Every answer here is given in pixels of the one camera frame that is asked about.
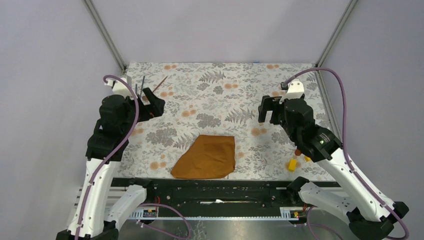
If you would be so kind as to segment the orange cloth napkin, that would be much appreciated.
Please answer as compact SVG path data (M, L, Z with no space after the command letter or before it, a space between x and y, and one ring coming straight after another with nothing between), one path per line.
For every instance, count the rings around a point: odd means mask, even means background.
M199 135L179 158L170 174L176 179L222 179L234 172L235 137Z

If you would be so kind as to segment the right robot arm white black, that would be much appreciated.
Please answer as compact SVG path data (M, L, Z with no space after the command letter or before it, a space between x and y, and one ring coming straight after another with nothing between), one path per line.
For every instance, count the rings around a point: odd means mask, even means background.
M260 123L269 111L269 122L281 126L297 149L326 170L348 195L341 197L300 176L287 186L287 201L293 206L304 202L334 215L361 240L388 238L395 223L408 213L408 206L384 195L344 156L342 142L331 130L315 123L313 109L303 96L282 99L265 95L258 107Z

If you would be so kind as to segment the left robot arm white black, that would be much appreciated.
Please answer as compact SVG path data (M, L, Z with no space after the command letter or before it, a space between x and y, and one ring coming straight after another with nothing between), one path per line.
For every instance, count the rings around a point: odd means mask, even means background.
M71 223L57 233L58 240L116 240L123 223L137 205L148 206L155 192L146 186L131 186L109 210L106 203L114 174L120 166L129 136L137 123L160 117L165 101L147 87L143 90L149 104L140 96L113 94L99 108L93 134L87 142L86 171L81 196Z

